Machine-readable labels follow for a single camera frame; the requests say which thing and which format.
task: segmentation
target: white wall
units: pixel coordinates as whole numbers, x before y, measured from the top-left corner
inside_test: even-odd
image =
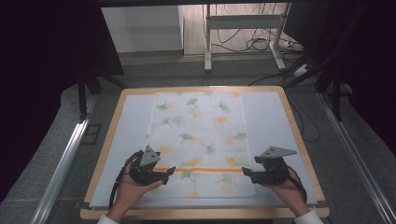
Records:
[[[178,6],[104,7],[117,52],[182,49]]]

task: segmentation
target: orange strip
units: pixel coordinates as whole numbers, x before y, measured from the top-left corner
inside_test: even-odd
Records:
[[[155,167],[153,171],[156,172],[166,172],[169,168],[164,167]],[[202,172],[233,172],[233,173],[242,173],[242,169],[232,169],[232,168],[205,168],[205,167],[191,167],[191,168],[176,168],[175,172],[194,172],[194,171],[202,171]]]

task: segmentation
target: table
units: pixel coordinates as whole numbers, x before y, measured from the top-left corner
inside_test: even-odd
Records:
[[[316,206],[310,206],[310,209],[316,209],[320,217],[326,217],[329,215],[329,207],[325,203],[323,192],[320,188],[315,170],[312,166],[311,160],[306,152],[304,141],[300,136],[299,129],[297,127],[294,116],[292,115],[290,105],[288,103],[285,92],[278,86],[257,86],[257,87],[179,87],[179,88],[147,88],[147,89],[127,89],[124,90],[120,96],[117,104],[114,116],[111,120],[110,127],[108,129],[106,140],[102,147],[100,157],[98,159],[95,171],[92,176],[91,184],[88,188],[84,202],[89,203],[91,201],[95,187],[99,181],[100,175],[104,169],[106,157],[109,153],[112,140],[115,135],[117,124],[120,120],[120,114],[125,99],[128,95],[135,94],[152,94],[154,92],[184,92],[184,91],[249,91],[249,92],[266,92],[276,91],[278,92],[282,105],[285,108],[285,112],[290,123],[292,133],[295,137],[296,143],[302,155],[305,168],[308,172],[311,180],[314,192],[316,194],[318,204]],[[102,214],[106,214],[107,210],[90,210],[83,208],[80,210],[80,215],[84,219],[99,219]],[[126,219],[144,219],[144,220],[166,220],[166,219],[221,219],[227,217],[228,219],[269,219],[269,218],[281,218],[281,217],[294,217],[294,214],[286,206],[272,207],[272,206],[252,206],[252,207],[195,207],[195,208],[140,208],[130,210],[126,214]]]

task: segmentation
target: white desk leg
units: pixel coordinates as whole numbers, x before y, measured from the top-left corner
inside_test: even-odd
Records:
[[[280,39],[280,35],[282,34],[282,31],[283,31],[283,26],[285,25],[286,17],[288,16],[289,6],[290,6],[290,3],[287,3],[286,6],[285,6],[285,9],[282,12],[282,16],[280,17],[274,41],[270,42],[271,51],[272,51],[272,53],[274,55],[274,58],[275,58],[275,61],[276,61],[276,64],[277,64],[277,68],[280,71],[285,71],[286,70],[286,66],[283,63],[282,57],[279,54],[279,50],[277,49],[277,46],[279,45],[279,39]]]
[[[205,71],[212,71],[212,44],[210,43],[210,5],[206,6]]]

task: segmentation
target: person's left hand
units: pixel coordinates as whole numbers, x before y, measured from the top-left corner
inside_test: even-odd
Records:
[[[126,212],[138,203],[145,193],[156,189],[163,184],[160,180],[147,186],[138,185],[129,175],[127,175],[131,169],[132,162],[130,162],[125,169],[125,175],[122,176],[119,187],[117,188],[117,196],[114,205],[106,215],[116,222],[120,222]]]

